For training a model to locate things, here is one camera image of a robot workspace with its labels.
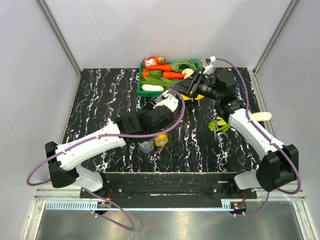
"floor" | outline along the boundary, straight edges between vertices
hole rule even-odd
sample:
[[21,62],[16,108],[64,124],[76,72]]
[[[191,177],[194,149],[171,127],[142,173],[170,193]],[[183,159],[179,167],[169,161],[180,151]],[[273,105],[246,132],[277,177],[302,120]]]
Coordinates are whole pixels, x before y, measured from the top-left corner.
[[[258,207],[251,202],[250,207]],[[301,240],[293,206],[269,202],[253,216],[232,217],[226,212],[130,211],[136,229],[128,231],[89,212],[45,210],[37,240]],[[119,211],[106,216],[128,224]]]
[[[213,76],[228,68],[216,68]],[[249,90],[250,109],[259,106],[246,68],[239,68]],[[244,100],[243,86],[238,82],[237,96]],[[127,111],[141,109],[147,98],[137,93],[139,69],[84,69],[64,134],[63,143],[72,142],[104,127],[108,119]],[[203,98],[186,102],[183,122],[172,132],[164,147],[149,154],[131,143],[99,154],[82,163],[97,172],[240,172],[256,169],[260,160],[248,142],[231,128],[226,133],[210,131],[208,124],[217,116],[214,101]]]

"cable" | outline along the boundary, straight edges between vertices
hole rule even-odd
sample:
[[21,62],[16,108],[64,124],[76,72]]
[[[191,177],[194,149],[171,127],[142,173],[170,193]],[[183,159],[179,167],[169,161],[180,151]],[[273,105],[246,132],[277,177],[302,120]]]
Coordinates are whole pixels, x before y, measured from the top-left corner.
[[[158,135],[161,135],[161,134],[165,134],[169,131],[171,131],[172,129],[174,129],[179,123],[180,121],[182,120],[182,118],[184,117],[184,114],[185,114],[185,111],[186,111],[186,104],[185,104],[185,101],[184,101],[184,98],[182,97],[182,95],[180,93],[178,93],[177,91],[175,90],[169,90],[168,91],[169,93],[174,93],[174,94],[177,94],[179,96],[179,98],[181,99],[181,104],[182,104],[182,108],[181,108],[181,114],[180,116],[178,117],[177,121],[169,128],[161,131],[161,132],[157,132],[157,133],[153,133],[153,134],[143,134],[143,135],[130,135],[130,134],[101,134],[101,135],[98,135],[98,138],[103,138],[103,137],[121,137],[121,138],[151,138],[151,137],[155,137],[155,136],[158,136]],[[67,152],[67,151],[70,151],[71,149],[75,148],[75,147],[78,147],[80,146],[81,144],[84,144],[84,143],[87,143],[91,140],[94,140],[96,139],[97,137],[96,136],[93,136],[93,137],[90,137],[90,138],[87,138],[87,139],[84,139],[80,142],[77,142],[75,143],[74,145],[72,146],[69,146],[67,147],[64,151]],[[47,162],[49,162],[50,160],[60,156],[64,154],[63,151],[61,152],[58,152],[50,157],[48,157],[47,159],[43,160],[42,162],[40,162],[28,175],[28,177],[26,178],[26,184],[29,185],[29,186],[39,186],[39,185],[42,185],[42,184],[46,184],[46,183],[49,183],[51,180],[45,180],[45,181],[41,181],[41,182],[37,182],[37,183],[31,183],[30,182],[30,179],[31,177],[33,176],[33,174],[44,164],[46,164]],[[108,218],[106,216],[102,216],[102,215],[97,215],[103,219],[106,219],[124,229],[127,229],[127,230],[134,230],[135,229],[135,225],[134,225],[134,222],[132,221],[132,219],[130,218],[130,216],[128,215],[128,213],[123,210],[119,205],[117,205],[116,203],[114,203],[113,201],[110,201],[110,200],[107,200],[106,198],[103,198],[103,197],[100,197],[96,194],[94,194],[93,192],[91,192],[90,190],[86,189],[85,190],[91,194],[92,196],[96,197],[96,198],[99,198],[99,199],[102,199],[110,204],[113,204],[114,206],[116,206],[118,209],[120,209],[121,212],[124,213],[124,215],[129,219],[129,221],[131,222],[131,225],[132,227],[128,227],[128,226],[125,226],[115,220],[112,220],[111,218]]]
[[[216,60],[218,61],[223,61],[229,65],[231,65],[235,72],[238,74],[238,76],[240,77],[240,80],[242,82],[242,85],[243,85],[243,89],[244,89],[244,93],[245,93],[245,101],[246,101],[246,105],[245,105],[245,115],[246,115],[246,118],[248,119],[248,121],[258,130],[258,132],[265,138],[267,139],[270,143],[272,143],[272,140],[253,122],[251,121],[250,119],[250,115],[249,115],[249,94],[248,94],[248,89],[247,89],[247,85],[246,85],[246,82],[244,80],[244,78],[242,77],[241,73],[239,72],[239,70],[237,69],[237,67],[230,61],[224,59],[224,58],[219,58],[219,57],[216,57],[215,58]],[[296,188],[295,191],[286,191],[286,190],[282,190],[280,188],[277,188],[278,191],[282,192],[282,193],[285,193],[285,194],[290,194],[290,195],[294,195],[294,194],[297,194],[300,189],[301,189],[301,177],[300,177],[300,174],[296,168],[296,166],[294,165],[294,163],[291,161],[291,159],[288,157],[288,155],[281,149],[281,147],[279,147],[277,144],[273,143],[272,144],[277,150],[279,150],[279,152],[284,156],[284,158],[288,161],[288,163],[290,164],[291,168],[293,169],[294,171],[294,174],[297,178],[297,181],[298,181],[298,186]],[[267,204],[268,202],[268,199],[269,199],[269,195],[270,193],[268,192],[267,195],[266,195],[266,198],[265,198],[265,202],[261,205],[260,208],[258,208],[257,210],[253,211],[253,212],[250,212],[248,214],[246,214],[246,216],[250,216],[250,215],[253,215],[253,214],[256,214],[258,212],[260,212]]]
[[103,215],[96,214],[96,216],[98,216],[98,217],[100,217],[100,218],[103,218],[103,219],[105,219],[105,220],[108,220],[108,221],[110,221],[110,222],[112,222],[112,223],[114,223],[114,224],[116,224],[116,225],[118,225],[118,226],[120,226],[120,227],[122,227],[122,228],[124,228],[124,229],[131,230],[131,231],[135,229],[134,221],[132,221],[132,219],[131,219],[131,217],[129,216],[129,214],[128,214],[122,207],[120,207],[118,204],[116,204],[116,203],[113,202],[113,201],[110,201],[110,200],[108,200],[108,199],[106,199],[106,198],[104,198],[104,197],[102,197],[102,196],[98,196],[97,194],[93,193],[92,191],[90,191],[90,190],[88,190],[88,189],[86,189],[86,188],[85,188],[85,190],[86,190],[89,194],[91,194],[92,196],[96,197],[97,199],[101,199],[101,200],[103,200],[103,201],[105,201],[105,202],[107,202],[107,203],[109,203],[109,204],[112,204],[112,205],[114,205],[115,207],[117,207],[117,208],[118,208],[121,212],[123,212],[123,214],[129,219],[132,227],[128,227],[128,226],[126,226],[126,225],[123,225],[122,223],[117,222],[117,221],[115,221],[115,220],[113,220],[113,219],[111,219],[111,218],[109,218],[109,217],[103,216]]

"white wall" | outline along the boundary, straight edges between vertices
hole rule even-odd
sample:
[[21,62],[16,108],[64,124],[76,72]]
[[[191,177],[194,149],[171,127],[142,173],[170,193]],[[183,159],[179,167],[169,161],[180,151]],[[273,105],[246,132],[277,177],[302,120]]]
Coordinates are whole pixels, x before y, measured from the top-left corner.
[[320,233],[320,4],[301,1],[258,73],[279,138],[299,150],[302,189]]
[[253,68],[290,0],[46,0],[81,68],[215,55]]
[[0,238],[17,240],[36,191],[27,175],[58,140],[77,76],[35,0],[1,0],[0,33]]

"crate of vegetables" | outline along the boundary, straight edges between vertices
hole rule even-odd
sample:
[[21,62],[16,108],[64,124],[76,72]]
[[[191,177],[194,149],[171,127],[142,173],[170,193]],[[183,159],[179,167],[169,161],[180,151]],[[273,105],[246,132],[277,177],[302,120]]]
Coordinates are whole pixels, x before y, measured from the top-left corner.
[[200,64],[198,60],[179,60],[144,68],[140,63],[137,91],[141,97],[157,97],[171,84],[184,79],[184,70],[191,69],[194,72],[200,68]]

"black tabletop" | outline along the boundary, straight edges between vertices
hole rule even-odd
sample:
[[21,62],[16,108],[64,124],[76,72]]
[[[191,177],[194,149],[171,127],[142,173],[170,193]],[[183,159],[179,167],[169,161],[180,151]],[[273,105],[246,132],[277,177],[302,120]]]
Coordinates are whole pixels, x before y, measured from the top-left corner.
[[[221,70],[216,68],[215,76]],[[239,68],[249,92],[250,110],[259,106],[246,68]],[[238,98],[245,99],[244,88],[236,73]],[[149,100],[137,93],[139,69],[84,69],[67,123],[63,143],[91,134],[127,111],[141,109]],[[140,151],[137,143],[114,148],[96,155],[81,165],[97,172],[240,172],[256,169],[257,153],[233,128],[214,133],[208,124],[217,117],[214,101],[186,101],[186,113],[178,127],[169,134],[164,147],[154,146],[149,154]],[[181,108],[176,110],[178,116]]]

